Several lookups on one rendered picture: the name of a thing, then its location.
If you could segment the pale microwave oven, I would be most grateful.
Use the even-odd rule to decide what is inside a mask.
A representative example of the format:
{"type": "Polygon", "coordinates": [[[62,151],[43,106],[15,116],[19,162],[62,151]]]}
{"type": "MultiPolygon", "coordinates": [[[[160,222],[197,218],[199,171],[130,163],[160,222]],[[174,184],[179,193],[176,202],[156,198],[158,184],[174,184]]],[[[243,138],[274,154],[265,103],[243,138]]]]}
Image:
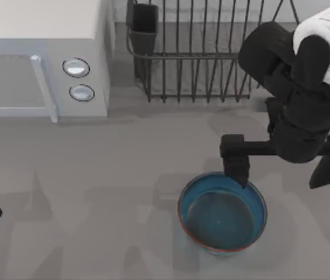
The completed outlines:
{"type": "Polygon", "coordinates": [[[63,117],[106,117],[110,95],[109,65],[114,55],[111,0],[0,0],[0,55],[39,55],[63,117]],[[82,58],[88,76],[72,78],[62,63],[82,58]],[[85,84],[95,91],[89,102],[68,93],[85,84]]]}

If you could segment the black utensil holder cup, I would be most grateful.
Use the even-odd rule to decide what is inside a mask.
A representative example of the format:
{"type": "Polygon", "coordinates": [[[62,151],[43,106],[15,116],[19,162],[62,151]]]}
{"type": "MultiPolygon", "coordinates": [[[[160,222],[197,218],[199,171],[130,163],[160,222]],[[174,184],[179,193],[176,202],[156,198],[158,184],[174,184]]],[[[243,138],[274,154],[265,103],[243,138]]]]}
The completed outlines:
{"type": "Polygon", "coordinates": [[[147,63],[151,62],[142,56],[151,57],[155,50],[158,15],[157,5],[127,0],[126,25],[134,53],[134,75],[140,81],[146,79],[147,63]]]}

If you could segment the microwave glass door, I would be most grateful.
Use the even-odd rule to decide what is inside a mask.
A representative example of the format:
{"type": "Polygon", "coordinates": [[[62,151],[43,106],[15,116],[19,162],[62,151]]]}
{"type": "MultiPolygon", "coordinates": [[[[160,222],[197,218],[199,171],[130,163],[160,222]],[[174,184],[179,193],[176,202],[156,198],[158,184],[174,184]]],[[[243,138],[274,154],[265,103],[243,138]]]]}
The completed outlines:
{"type": "Polygon", "coordinates": [[[0,117],[49,117],[31,55],[0,55],[0,117]]]}

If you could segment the blue bowl with red rim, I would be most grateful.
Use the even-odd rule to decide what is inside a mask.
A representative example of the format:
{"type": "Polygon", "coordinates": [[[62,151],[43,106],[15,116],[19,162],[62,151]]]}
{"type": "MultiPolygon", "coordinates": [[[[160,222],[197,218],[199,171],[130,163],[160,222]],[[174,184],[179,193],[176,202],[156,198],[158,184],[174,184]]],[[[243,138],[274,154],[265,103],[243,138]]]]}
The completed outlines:
{"type": "Polygon", "coordinates": [[[191,179],[179,195],[177,214],[187,237],[217,256],[238,254],[261,237],[268,208],[252,183],[241,187],[223,172],[191,179]]]}

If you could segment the large silver microwave knob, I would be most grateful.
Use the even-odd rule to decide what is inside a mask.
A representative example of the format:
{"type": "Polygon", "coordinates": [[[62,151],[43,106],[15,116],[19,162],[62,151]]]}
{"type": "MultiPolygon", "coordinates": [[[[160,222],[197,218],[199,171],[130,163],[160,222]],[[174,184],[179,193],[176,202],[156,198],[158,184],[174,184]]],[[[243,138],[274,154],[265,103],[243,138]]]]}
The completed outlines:
{"type": "Polygon", "coordinates": [[[72,78],[83,78],[88,76],[91,68],[84,59],[74,57],[63,61],[62,70],[72,78]]]}

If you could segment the small silver microwave knob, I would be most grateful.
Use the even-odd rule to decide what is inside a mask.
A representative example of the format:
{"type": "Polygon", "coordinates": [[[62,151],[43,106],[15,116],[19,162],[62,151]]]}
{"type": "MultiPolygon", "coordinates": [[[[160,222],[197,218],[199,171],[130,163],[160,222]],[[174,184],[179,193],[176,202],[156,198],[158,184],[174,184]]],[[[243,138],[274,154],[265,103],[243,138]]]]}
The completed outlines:
{"type": "Polygon", "coordinates": [[[68,93],[78,102],[89,102],[95,97],[95,91],[90,86],[85,84],[71,86],[68,93]]]}

